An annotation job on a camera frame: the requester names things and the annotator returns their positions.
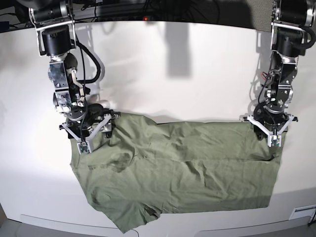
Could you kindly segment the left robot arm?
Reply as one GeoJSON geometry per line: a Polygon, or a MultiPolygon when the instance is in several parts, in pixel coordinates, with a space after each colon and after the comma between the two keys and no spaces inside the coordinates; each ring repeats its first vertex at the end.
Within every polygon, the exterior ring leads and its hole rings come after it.
{"type": "Polygon", "coordinates": [[[316,4],[311,0],[275,0],[271,20],[269,70],[262,73],[264,84],[250,121],[258,139],[267,138],[269,147],[281,146],[282,134],[297,117],[287,109],[293,97],[299,56],[316,42],[312,30],[316,4]]]}

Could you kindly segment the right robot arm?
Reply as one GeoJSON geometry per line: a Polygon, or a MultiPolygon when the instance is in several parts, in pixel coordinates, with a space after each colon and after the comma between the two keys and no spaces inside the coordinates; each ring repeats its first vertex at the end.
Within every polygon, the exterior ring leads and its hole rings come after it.
{"type": "Polygon", "coordinates": [[[72,1],[33,0],[28,9],[37,34],[39,54],[50,58],[48,77],[55,88],[53,104],[66,118],[60,128],[67,131],[69,138],[79,141],[87,141],[93,132],[102,132],[110,138],[114,112],[100,104],[90,104],[86,98],[90,93],[87,85],[99,79],[101,65],[77,38],[72,1]],[[95,63],[97,73],[93,79],[77,78],[78,61],[71,53],[76,48],[95,63]]]}

